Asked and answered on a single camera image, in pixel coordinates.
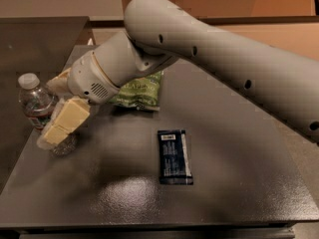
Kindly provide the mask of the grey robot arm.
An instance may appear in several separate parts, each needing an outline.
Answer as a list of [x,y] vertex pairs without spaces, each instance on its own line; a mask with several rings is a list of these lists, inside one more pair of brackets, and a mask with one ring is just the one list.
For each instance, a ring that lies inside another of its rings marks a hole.
[[124,24],[123,31],[49,81],[60,100],[39,147],[58,146],[87,120],[93,106],[179,59],[319,143],[319,62],[209,26],[168,0],[132,0]]

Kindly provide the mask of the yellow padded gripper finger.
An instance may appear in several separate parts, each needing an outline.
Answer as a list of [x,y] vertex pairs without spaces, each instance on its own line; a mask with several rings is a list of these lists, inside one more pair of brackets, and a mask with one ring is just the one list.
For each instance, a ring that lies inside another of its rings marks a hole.
[[42,149],[53,149],[62,143],[90,116],[90,105],[85,99],[72,97],[60,99],[56,104],[50,121],[37,140]]
[[68,77],[71,69],[64,70],[61,74],[47,82],[47,87],[57,95],[63,95],[69,92]]

